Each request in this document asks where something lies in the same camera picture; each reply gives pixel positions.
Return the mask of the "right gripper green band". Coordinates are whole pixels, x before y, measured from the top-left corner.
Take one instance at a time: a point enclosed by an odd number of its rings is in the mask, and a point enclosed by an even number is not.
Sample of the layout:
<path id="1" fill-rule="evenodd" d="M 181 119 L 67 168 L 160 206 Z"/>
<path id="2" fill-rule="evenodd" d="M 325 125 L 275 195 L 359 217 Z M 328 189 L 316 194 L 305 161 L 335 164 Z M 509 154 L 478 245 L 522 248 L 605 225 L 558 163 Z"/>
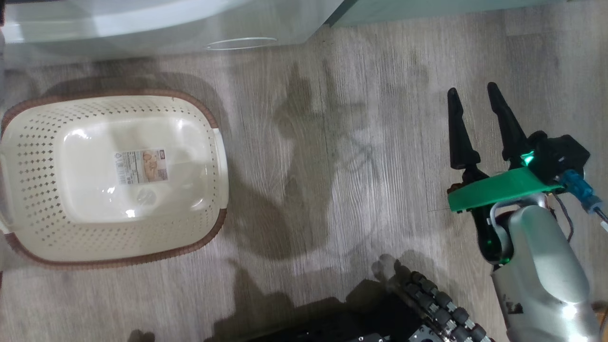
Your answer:
<path id="1" fill-rule="evenodd" d="M 514 113 L 506 103 L 495 82 L 487 86 L 489 103 L 499 122 L 503 143 L 503 160 L 511 165 L 524 165 L 523 156 L 529 154 L 526 136 Z M 473 149 L 463 120 L 464 110 L 456 88 L 447 92 L 450 167 L 464 170 L 476 167 L 480 155 Z M 452 212 L 467 211 L 502 201 L 525 197 L 533 193 L 560 189 L 555 181 L 543 183 L 527 167 L 506 171 L 494 177 L 467 184 L 448 195 Z"/>

